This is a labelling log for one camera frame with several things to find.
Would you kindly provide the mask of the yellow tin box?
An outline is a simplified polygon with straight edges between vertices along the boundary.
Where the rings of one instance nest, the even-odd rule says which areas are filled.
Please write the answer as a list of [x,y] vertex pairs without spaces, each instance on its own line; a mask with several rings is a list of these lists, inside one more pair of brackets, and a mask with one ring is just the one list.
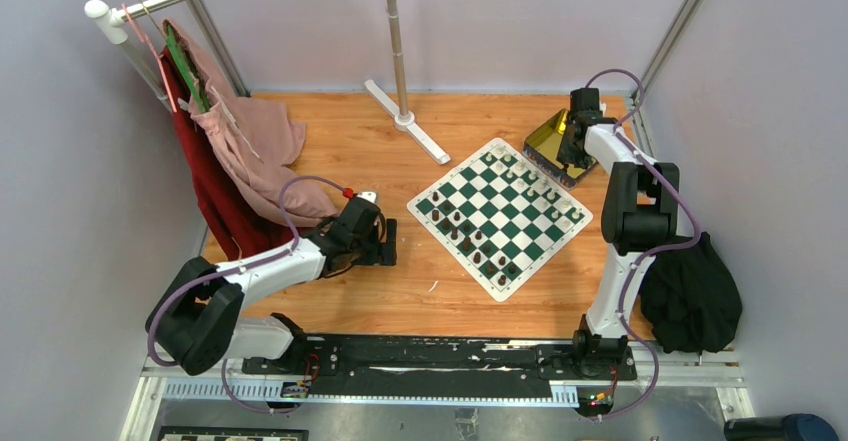
[[561,109],[532,131],[523,142],[522,154],[564,189],[571,190],[587,176],[589,170],[557,160],[567,114],[567,109]]

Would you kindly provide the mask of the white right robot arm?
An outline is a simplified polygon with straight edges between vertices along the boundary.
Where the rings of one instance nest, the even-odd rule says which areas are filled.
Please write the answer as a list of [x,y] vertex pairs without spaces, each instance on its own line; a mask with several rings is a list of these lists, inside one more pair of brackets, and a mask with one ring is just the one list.
[[592,87],[570,93],[557,160],[580,168],[595,163],[609,175],[601,213],[608,255],[599,291],[574,332],[570,353],[575,372],[592,379],[627,357],[626,325],[655,259],[649,251],[669,243],[677,230],[678,202],[654,175],[666,173],[675,187],[679,170],[636,147],[604,114],[599,90]]

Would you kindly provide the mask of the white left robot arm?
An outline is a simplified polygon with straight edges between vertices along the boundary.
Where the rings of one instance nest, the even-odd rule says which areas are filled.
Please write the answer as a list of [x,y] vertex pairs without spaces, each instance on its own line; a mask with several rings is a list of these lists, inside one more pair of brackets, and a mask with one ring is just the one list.
[[385,217],[375,199],[372,192],[360,193],[339,215],[243,260],[187,261],[146,321],[150,357],[190,376],[240,358],[265,358],[283,374],[298,372],[307,351],[301,328],[280,314],[244,312],[294,285],[356,266],[395,265],[398,222]]

